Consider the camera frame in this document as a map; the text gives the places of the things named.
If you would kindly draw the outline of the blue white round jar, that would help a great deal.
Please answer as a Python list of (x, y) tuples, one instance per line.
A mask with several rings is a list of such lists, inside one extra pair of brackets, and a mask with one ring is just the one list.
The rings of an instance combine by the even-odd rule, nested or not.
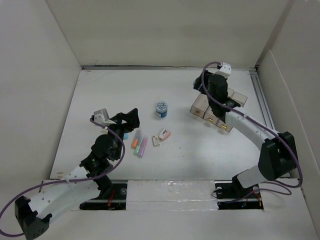
[(165, 118), (168, 114), (168, 104), (165, 101), (158, 101), (155, 104), (155, 114), (159, 118)]

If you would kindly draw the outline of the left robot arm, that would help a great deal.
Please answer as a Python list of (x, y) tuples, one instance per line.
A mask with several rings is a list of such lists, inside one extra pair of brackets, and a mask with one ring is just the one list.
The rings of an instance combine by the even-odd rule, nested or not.
[(40, 237), (65, 212), (111, 194), (113, 183), (107, 175), (116, 168), (112, 162), (119, 164), (124, 158), (124, 135), (140, 126), (138, 109), (111, 118), (102, 109), (91, 116), (90, 122), (105, 132), (97, 137), (89, 155), (61, 180), (49, 182), (32, 197), (22, 195), (14, 201), (14, 215), (27, 240)]

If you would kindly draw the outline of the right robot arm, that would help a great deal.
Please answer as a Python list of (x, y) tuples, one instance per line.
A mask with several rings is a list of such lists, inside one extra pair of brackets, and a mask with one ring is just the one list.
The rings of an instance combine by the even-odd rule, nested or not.
[(284, 188), (290, 195), (293, 186), (278, 179), (290, 171), (301, 170), (294, 136), (278, 132), (253, 119), (241, 105), (228, 96), (227, 79), (231, 72), (219, 69), (215, 73), (204, 69), (193, 88), (205, 95), (213, 114), (227, 126), (237, 129), (260, 151), (256, 165), (235, 175), (226, 187), (215, 190), (219, 199), (246, 198), (260, 190), (259, 184)]

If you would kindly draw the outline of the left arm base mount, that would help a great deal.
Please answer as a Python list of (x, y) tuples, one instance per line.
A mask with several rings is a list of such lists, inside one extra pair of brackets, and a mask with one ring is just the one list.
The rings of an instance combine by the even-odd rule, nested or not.
[(79, 205), (84, 211), (123, 211), (126, 210), (128, 180), (112, 180), (112, 187)]

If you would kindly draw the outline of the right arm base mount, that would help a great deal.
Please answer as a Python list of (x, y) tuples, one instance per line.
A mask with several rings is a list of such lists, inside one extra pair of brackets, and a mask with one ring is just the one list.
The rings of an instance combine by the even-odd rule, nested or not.
[(259, 185), (243, 188), (235, 177), (215, 180), (211, 196), (217, 200), (218, 210), (263, 210)]

